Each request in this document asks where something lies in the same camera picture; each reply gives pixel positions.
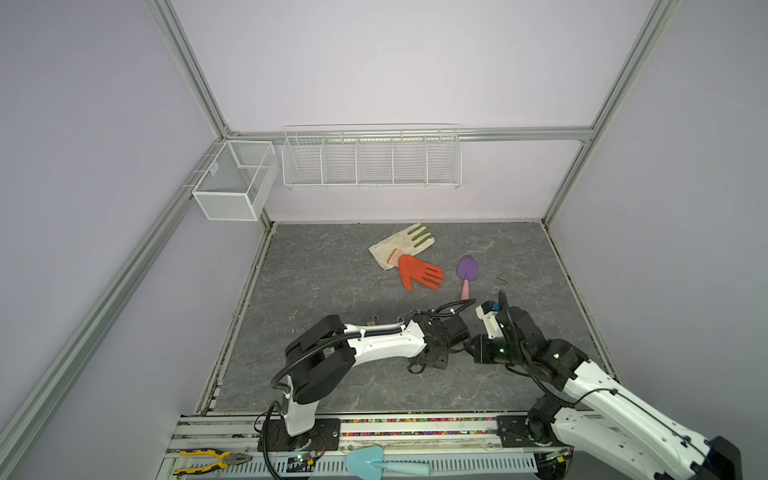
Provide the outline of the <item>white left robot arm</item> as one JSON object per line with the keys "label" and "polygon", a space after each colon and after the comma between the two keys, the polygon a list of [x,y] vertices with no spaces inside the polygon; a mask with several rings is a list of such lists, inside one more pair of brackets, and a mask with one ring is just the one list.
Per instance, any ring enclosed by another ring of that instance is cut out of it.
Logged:
{"label": "white left robot arm", "polygon": [[461,313],[475,303],[466,299],[414,310],[382,325],[346,324],[338,315],[322,318],[285,348],[285,366],[270,381],[282,392],[280,415],[287,435],[310,432],[319,402],[356,366],[403,358],[412,374],[445,370],[449,356],[469,340]]}

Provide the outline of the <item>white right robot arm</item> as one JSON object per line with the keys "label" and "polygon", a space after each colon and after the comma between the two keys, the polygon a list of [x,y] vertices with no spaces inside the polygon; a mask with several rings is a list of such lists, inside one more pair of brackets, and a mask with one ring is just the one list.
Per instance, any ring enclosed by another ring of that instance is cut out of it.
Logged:
{"label": "white right robot arm", "polygon": [[548,339],[505,293],[476,309],[485,334],[468,343],[479,364],[531,379],[543,395],[515,434],[583,450],[632,479],[740,479],[739,448],[660,413],[564,339]]}

